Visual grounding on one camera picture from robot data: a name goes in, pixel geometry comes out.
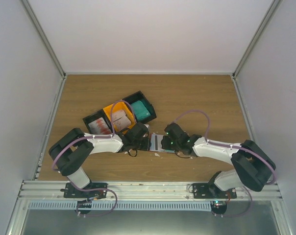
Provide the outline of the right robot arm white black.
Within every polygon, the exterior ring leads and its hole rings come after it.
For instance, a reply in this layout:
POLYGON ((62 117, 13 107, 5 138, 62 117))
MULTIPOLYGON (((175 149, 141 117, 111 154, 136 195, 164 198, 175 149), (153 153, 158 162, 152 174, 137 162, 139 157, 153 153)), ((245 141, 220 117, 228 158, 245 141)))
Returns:
POLYGON ((162 148, 172 150, 179 157, 208 157, 233 166, 230 171, 218 171, 208 181, 208 192, 220 198, 232 188, 246 187, 260 192, 265 185, 275 180, 275 163, 254 142, 226 143, 212 141, 201 135, 189 136, 176 123, 165 128, 162 148))

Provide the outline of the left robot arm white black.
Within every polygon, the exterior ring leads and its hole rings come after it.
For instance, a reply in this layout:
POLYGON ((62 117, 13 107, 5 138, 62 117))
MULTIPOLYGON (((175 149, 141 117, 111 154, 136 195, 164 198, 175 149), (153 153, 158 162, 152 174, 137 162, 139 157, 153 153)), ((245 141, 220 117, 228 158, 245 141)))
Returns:
POLYGON ((86 198, 93 190, 102 191, 100 187, 92 187, 91 179, 82 168, 87 157, 98 153, 130 154, 131 150, 147 151, 149 148, 148 125, 138 122, 131 128, 107 135, 84 133, 74 128, 49 149, 49 155, 53 160, 52 170, 67 177, 75 192, 86 198))

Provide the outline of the yellow bin with white cards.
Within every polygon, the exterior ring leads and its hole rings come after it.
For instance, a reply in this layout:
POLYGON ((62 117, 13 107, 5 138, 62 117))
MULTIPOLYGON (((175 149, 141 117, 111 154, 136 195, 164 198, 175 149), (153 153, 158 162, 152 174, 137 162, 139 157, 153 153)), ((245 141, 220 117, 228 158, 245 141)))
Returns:
POLYGON ((118 102, 103 108, 106 116, 109 118, 109 123, 113 123, 115 131, 119 132, 125 128, 131 129, 135 123, 135 117, 131 108, 125 102, 118 102))

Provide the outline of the black bin with teal cards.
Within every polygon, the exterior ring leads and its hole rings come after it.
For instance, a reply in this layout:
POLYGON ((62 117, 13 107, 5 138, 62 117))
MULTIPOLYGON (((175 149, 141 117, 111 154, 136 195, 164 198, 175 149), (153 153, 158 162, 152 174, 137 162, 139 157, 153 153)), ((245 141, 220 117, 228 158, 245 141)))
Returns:
POLYGON ((153 105, 141 91, 137 91, 123 100, 131 105, 138 122, 148 123, 157 118, 153 105))

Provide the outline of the red white card stack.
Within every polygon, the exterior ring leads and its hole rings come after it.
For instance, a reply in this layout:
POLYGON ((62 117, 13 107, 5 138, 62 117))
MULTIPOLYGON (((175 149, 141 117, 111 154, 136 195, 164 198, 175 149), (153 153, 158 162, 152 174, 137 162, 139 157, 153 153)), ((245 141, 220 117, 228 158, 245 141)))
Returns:
POLYGON ((88 124, 91 133, 96 135, 109 135, 111 130, 105 122, 105 119, 100 117, 88 124))

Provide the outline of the black bin with red cards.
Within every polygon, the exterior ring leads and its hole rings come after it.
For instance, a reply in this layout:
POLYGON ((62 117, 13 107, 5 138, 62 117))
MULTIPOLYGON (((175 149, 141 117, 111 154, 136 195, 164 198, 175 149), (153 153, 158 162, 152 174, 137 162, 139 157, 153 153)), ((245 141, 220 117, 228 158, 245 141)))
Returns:
POLYGON ((103 109, 87 117, 84 117, 83 122, 85 123, 90 134, 95 134, 95 135, 112 134, 112 127, 111 127, 110 121, 103 109))

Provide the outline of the aluminium front rail frame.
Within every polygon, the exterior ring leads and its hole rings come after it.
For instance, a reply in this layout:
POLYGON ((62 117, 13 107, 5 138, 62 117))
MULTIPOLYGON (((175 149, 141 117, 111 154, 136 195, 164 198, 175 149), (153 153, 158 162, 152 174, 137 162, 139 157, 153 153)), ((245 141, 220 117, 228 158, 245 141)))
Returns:
MULTIPOLYGON (((6 231, 8 235, 20 235, 29 211, 29 203, 33 200, 43 201, 79 201, 79 198, 65 198, 68 181, 23 181, 18 198, 6 231)), ((211 202, 213 197, 194 187, 191 182, 108 182, 107 196, 99 201, 193 201, 211 202)), ((231 189, 223 194, 224 199, 231 196, 231 202, 249 201, 255 203, 269 201, 274 214, 275 224, 281 235, 294 234, 283 204, 278 185, 265 186, 261 192, 245 190, 242 187, 231 189)))

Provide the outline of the right aluminium corner post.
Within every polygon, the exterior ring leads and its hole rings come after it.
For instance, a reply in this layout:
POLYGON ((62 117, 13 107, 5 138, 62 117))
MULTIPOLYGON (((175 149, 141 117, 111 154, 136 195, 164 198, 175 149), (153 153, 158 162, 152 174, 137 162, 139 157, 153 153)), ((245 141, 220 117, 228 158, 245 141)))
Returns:
POLYGON ((275 12, 277 11, 278 7, 280 6, 282 0, 272 0, 265 15, 263 16, 261 22, 259 23, 252 39, 250 40, 246 50, 244 51, 243 56, 241 57, 238 65, 236 66, 234 72, 232 73, 232 79, 235 80, 240 73, 241 69, 243 68, 246 60, 252 53, 252 50, 255 48, 256 44, 258 43, 259 39, 261 38, 262 34, 264 33, 266 27, 270 23, 271 19, 273 18, 275 12))

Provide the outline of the aluminium corner post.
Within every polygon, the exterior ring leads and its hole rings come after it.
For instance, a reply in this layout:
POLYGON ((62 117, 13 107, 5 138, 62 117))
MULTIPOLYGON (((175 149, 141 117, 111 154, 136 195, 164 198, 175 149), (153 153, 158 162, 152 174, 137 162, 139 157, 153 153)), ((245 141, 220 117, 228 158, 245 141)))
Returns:
POLYGON ((232 79, 235 80, 240 73, 241 69, 243 68, 246 60, 252 53, 252 50, 255 48, 256 44, 258 43, 259 39, 261 38, 262 34, 264 33, 266 27, 270 23, 271 19, 273 18, 275 12, 277 11, 278 7, 280 6, 282 0, 272 0, 265 15, 263 16, 261 22, 259 23, 252 39, 250 40, 246 50, 244 51, 243 56, 241 57, 238 65, 236 66, 234 72, 232 73, 232 79))
POLYGON ((58 58, 57 58, 57 56, 56 56, 56 54, 55 54, 55 52, 54 52, 54 50, 53 50, 53 48, 51 46, 49 40, 48 40, 48 38, 47 38, 47 36, 46 36, 46 34, 45 34, 45 32, 44 32, 44 30, 43 30, 37 16, 36 16, 32 6, 31 6, 31 4, 29 3, 28 0, 20 0, 20 2, 22 4, 24 10, 26 11, 30 21, 32 22, 35 30, 37 31, 43 45, 45 46, 46 50, 48 51, 48 54, 50 55, 50 57, 51 57, 54 65, 56 66, 59 74, 61 75, 62 79, 65 80, 66 79, 66 73, 64 72, 64 70, 63 70, 63 68, 62 68, 62 66, 61 66, 61 64, 60 64, 60 62, 59 62, 59 60, 58 60, 58 58))

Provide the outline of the left aluminium corner post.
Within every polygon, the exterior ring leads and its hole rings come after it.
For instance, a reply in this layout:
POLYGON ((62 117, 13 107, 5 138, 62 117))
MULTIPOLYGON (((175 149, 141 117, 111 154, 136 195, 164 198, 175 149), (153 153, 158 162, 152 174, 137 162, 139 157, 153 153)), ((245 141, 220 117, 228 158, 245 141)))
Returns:
POLYGON ((56 66, 59 74, 61 75, 62 79, 65 80, 66 79, 66 73, 64 72, 64 70, 63 70, 63 68, 62 68, 62 66, 61 66, 61 64, 60 64, 60 62, 59 62, 59 60, 58 60, 58 58, 57 58, 57 56, 56 56, 56 54, 55 54, 55 52, 54 52, 54 50, 53 50, 53 48, 51 46, 49 40, 48 40, 48 38, 47 38, 47 36, 46 36, 46 34, 45 34, 45 32, 44 32, 44 30, 43 30, 37 16, 36 16, 32 6, 31 6, 31 4, 29 3, 28 0, 20 0, 20 2, 22 4, 24 10, 26 11, 30 21, 32 22, 35 30, 37 31, 43 45, 45 46, 46 50, 48 51, 48 54, 50 55, 50 57, 51 57, 54 65, 56 66))

